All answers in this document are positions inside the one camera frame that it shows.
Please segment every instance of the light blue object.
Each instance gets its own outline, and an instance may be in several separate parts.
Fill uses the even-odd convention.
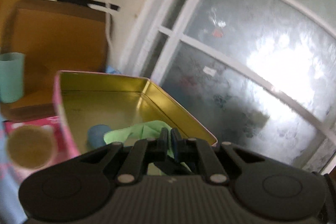
[[[24,94],[25,55],[19,52],[0,54],[0,100],[13,103]]]
[[[112,68],[111,66],[106,67],[106,73],[111,74],[111,75],[120,75],[121,72],[118,71],[117,69]]]
[[[91,127],[87,132],[87,140],[93,148],[99,148],[106,145],[104,135],[112,129],[105,124],[97,124]]]

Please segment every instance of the ribbed black surface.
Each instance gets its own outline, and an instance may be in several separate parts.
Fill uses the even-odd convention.
[[[41,223],[28,220],[27,224]],[[261,224],[264,220],[242,208],[227,188],[203,182],[200,176],[150,177],[137,185],[118,188],[96,214],[82,224]],[[307,219],[296,224],[319,223]]]

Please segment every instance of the pink box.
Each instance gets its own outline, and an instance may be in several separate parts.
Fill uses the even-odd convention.
[[[55,159],[52,161],[51,165],[55,165],[61,162],[64,162],[66,160],[69,160],[73,157],[76,157],[79,155],[79,153],[74,153],[73,151],[70,152],[67,149],[67,145],[65,143],[65,140],[63,138],[63,134],[61,131],[61,126],[59,122],[59,118],[57,116],[54,117],[48,117],[44,119],[34,120],[34,121],[28,121],[28,122],[10,122],[5,121],[4,123],[5,132],[10,135],[11,132],[21,126],[24,125],[34,125],[34,126],[40,126],[47,128],[49,130],[52,130],[55,136],[55,139],[57,141],[58,146],[58,153],[55,157]],[[27,176],[30,174],[22,171],[22,170],[16,170],[16,175],[18,177],[19,182],[23,181]]]

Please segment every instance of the white window frame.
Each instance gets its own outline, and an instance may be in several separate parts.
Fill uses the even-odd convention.
[[[281,100],[283,103],[288,105],[292,110],[297,112],[301,117],[303,117],[307,122],[312,124],[319,132],[324,134],[329,140],[331,140],[336,145],[336,134],[334,130],[331,128],[335,125],[336,120],[336,105],[332,107],[329,111],[326,119],[324,121],[320,121],[316,118],[311,112],[302,107],[298,102],[289,97],[283,92],[278,92],[277,89],[273,87],[273,85],[260,77],[258,74],[253,72],[247,66],[241,64],[240,62],[234,60],[226,56],[225,54],[199,42],[198,40],[191,38],[185,34],[183,34],[187,24],[190,21],[190,18],[196,9],[200,0],[186,0],[179,16],[177,17],[172,30],[164,27],[162,25],[165,16],[170,8],[172,2],[174,0],[161,0],[161,3],[157,9],[157,12],[154,17],[152,17],[151,25],[146,30],[147,34],[144,36],[143,40],[138,40],[139,35],[143,32],[143,26],[148,20],[150,13],[152,13],[151,7],[154,5],[155,0],[147,0],[138,20],[132,29],[132,32],[127,41],[127,45],[125,47],[125,52],[123,55],[123,59],[120,62],[120,69],[126,74],[133,76],[140,76],[143,72],[144,66],[148,59],[149,52],[154,47],[154,42],[157,34],[159,32],[168,36],[168,39],[162,49],[161,55],[157,60],[155,68],[152,72],[151,80],[153,80],[158,85],[161,85],[164,77],[169,70],[169,65],[171,60],[174,58],[174,54],[176,49],[182,41],[182,43],[186,43],[211,57],[217,59],[228,67],[232,68],[236,72],[244,75],[251,81],[263,87],[266,91],[271,93],[273,96]],[[317,25],[322,27],[326,32],[328,32],[333,38],[336,39],[336,30],[334,30],[327,22],[325,22],[322,18],[316,15],[314,12],[309,10],[307,7],[302,5],[300,2],[296,0],[281,0],[294,9],[298,10],[305,16],[307,16],[310,20],[314,21]],[[137,43],[142,43],[141,49],[139,52],[136,52],[134,56],[136,56],[136,60],[131,67],[127,67],[132,55],[132,49],[134,45]],[[324,167],[322,174],[329,173],[336,165],[336,156],[329,161],[329,163]]]

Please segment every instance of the plastic cup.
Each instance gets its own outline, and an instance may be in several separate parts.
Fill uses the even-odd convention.
[[[50,130],[28,125],[10,133],[6,152],[16,171],[27,176],[51,165],[57,144]]]
[[[0,54],[0,100],[13,103],[24,94],[25,55],[19,52]]]

